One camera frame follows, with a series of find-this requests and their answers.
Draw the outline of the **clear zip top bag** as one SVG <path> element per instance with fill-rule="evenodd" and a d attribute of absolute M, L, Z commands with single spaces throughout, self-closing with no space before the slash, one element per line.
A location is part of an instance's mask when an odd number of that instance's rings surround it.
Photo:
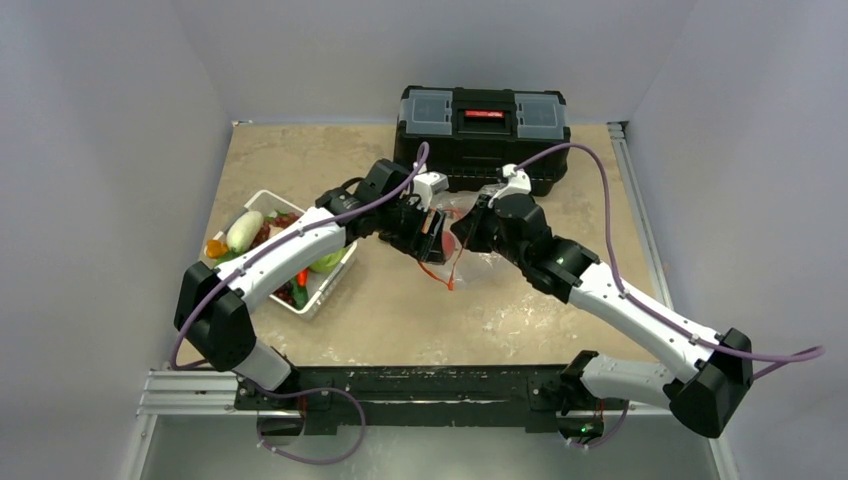
<path fill-rule="evenodd" d="M 452 233 L 450 226 L 471 210 L 476 198 L 476 192 L 438 194 L 431 206 L 442 210 L 446 216 L 443 231 Z M 419 268 L 428 277 L 444 285 L 449 291 L 466 289 L 483 280 L 493 279 L 511 266 L 506 259 L 495 253 L 471 252 L 463 247 L 458 239 L 457 244 L 459 251 L 448 263 L 418 263 Z"/>

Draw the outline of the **green cabbage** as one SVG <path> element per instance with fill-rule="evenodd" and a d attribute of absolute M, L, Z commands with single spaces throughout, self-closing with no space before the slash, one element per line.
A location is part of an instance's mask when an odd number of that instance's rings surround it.
<path fill-rule="evenodd" d="M 342 262 L 347 250 L 345 248 L 330 253 L 309 265 L 309 269 L 319 274 L 329 274 Z"/>

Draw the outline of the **white plastic basket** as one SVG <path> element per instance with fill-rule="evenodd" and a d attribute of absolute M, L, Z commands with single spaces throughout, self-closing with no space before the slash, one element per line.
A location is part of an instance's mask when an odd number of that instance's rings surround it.
<path fill-rule="evenodd" d="M 226 243 L 226 232 L 230 226 L 244 213 L 249 210 L 259 211 L 264 216 L 264 223 L 248 250 L 244 253 L 234 253 L 229 250 L 227 254 L 218 258 L 212 259 L 216 262 L 218 268 L 221 269 L 221 275 L 226 276 L 229 271 L 223 266 L 228 263 L 235 262 L 241 264 L 245 258 L 250 258 L 255 252 L 261 249 L 261 245 L 265 243 L 267 231 L 278 235 L 283 232 L 276 225 L 277 219 L 281 217 L 282 223 L 288 230 L 295 231 L 302 224 L 300 217 L 305 215 L 309 223 L 315 222 L 320 215 L 313 208 L 304 210 L 297 205 L 287 201 L 286 199 L 276 195 L 269 190 L 257 191 L 245 204 L 236 211 L 236 214 L 213 236 L 211 239 L 220 240 Z M 282 267 L 280 263 L 284 259 L 290 259 L 297 252 L 312 253 L 314 251 L 324 252 L 324 247 L 314 248 L 307 245 L 308 239 L 321 239 L 323 244 L 326 244 L 330 235 L 329 228 L 322 226 L 316 230 L 310 231 L 304 237 L 294 237 L 289 242 L 277 247 L 272 252 L 268 253 L 259 260 L 254 266 L 247 270 L 243 277 L 237 278 L 233 286 L 241 288 L 247 293 L 246 303 L 251 308 L 256 308 L 263 303 L 263 300 L 258 297 L 260 293 L 266 292 L 267 299 L 282 306 L 284 309 L 292 312 L 301 318 L 308 320 L 317 313 L 321 305 L 327 300 L 331 292 L 335 289 L 337 283 L 346 274 L 349 267 L 355 262 L 356 251 L 358 245 L 353 242 L 345 246 L 347 253 L 336 268 L 329 274 L 319 274 L 309 269 L 309 265 L 305 267 L 309 271 L 307 290 L 309 293 L 309 301 L 303 309 L 295 309 L 273 296 L 273 292 L 281 287 L 286 282 L 291 284 L 296 283 L 296 276 L 300 271 L 295 271 L 291 266 Z"/>

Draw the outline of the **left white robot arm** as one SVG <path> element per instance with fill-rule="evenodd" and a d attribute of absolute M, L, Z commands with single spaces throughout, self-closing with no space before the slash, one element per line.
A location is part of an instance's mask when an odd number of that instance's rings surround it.
<path fill-rule="evenodd" d="M 174 325 L 217 371 L 232 371 L 259 386 L 272 408 L 297 399 L 294 366 L 260 341 L 252 311 L 319 259 L 374 233 L 418 261 L 444 261 L 444 217 L 430 207 L 448 179 L 386 159 L 360 180 L 326 191 L 299 220 L 255 249 L 211 268 L 203 262 L 184 273 Z"/>

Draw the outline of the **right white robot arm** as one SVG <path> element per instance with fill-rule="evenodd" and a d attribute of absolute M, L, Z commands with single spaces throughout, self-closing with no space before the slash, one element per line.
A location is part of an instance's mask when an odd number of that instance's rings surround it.
<path fill-rule="evenodd" d="M 699 326 L 618 281 L 596 253 L 555 235 L 526 194 L 483 197 L 450 230 L 465 249 L 502 256 L 534 289 L 591 313 L 655 357 L 646 363 L 590 354 L 561 381 L 569 404 L 634 400 L 669 410 L 703 437 L 722 435 L 753 384 L 746 334 Z"/>

